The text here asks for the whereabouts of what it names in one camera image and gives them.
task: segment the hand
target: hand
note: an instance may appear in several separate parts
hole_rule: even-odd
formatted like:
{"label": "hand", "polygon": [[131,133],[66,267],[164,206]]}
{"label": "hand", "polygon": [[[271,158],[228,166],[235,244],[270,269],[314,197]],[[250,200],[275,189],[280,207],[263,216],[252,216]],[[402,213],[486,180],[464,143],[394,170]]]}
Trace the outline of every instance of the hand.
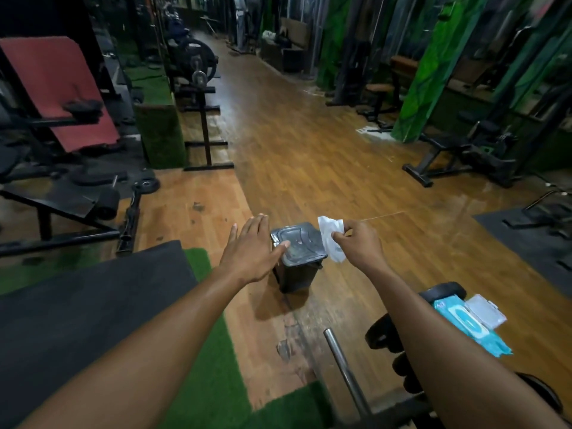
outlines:
{"label": "hand", "polygon": [[371,268],[383,268],[390,271],[383,255],[382,242],[375,229],[363,221],[343,220],[344,231],[352,230],[352,234],[345,236],[339,231],[332,232],[336,241],[353,266],[367,274]]}
{"label": "hand", "polygon": [[243,287],[262,280],[289,246],[284,241],[272,249],[268,216],[260,214],[246,222],[239,236],[237,225],[232,225],[219,268],[236,276]]}

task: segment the black trash can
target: black trash can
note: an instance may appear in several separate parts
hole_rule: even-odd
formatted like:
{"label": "black trash can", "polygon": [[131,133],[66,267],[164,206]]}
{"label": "black trash can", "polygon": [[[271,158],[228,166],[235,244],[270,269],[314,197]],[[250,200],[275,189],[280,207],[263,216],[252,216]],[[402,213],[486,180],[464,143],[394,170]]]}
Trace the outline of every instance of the black trash can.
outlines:
{"label": "black trash can", "polygon": [[278,261],[273,272],[282,293],[295,292],[311,285],[325,253],[321,233],[310,223],[275,229],[270,232],[274,245],[290,241],[290,247]]}

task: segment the red backrest pad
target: red backrest pad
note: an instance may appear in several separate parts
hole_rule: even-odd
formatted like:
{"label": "red backrest pad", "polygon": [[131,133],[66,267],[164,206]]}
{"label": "red backrest pad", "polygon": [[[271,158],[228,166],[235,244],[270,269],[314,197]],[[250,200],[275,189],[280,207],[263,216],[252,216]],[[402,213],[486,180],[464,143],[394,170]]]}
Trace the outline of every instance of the red backrest pad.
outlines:
{"label": "red backrest pad", "polygon": [[[66,36],[4,38],[0,47],[42,117],[69,117],[71,100],[102,101],[96,81],[77,43]],[[116,143],[119,134],[105,107],[97,125],[52,128],[66,152]]]}

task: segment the blue wipe package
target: blue wipe package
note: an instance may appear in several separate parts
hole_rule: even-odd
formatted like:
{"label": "blue wipe package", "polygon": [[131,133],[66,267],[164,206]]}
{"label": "blue wipe package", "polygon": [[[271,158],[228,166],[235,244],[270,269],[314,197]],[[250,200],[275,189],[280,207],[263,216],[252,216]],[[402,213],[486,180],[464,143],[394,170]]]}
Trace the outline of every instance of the blue wipe package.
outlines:
{"label": "blue wipe package", "polygon": [[485,327],[457,295],[437,300],[433,303],[433,307],[451,324],[467,334],[495,357],[512,354],[511,349],[506,346],[497,333]]}

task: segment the white wipe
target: white wipe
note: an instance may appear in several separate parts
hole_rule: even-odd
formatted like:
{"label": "white wipe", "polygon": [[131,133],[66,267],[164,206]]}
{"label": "white wipe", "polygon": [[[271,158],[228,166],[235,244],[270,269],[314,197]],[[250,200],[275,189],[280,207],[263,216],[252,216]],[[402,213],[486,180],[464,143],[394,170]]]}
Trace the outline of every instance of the white wipe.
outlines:
{"label": "white wipe", "polygon": [[341,234],[344,234],[344,221],[321,216],[318,217],[318,226],[320,227],[322,244],[324,244],[326,254],[334,262],[343,262],[346,259],[346,255],[339,244],[332,239],[332,232],[339,231]]}

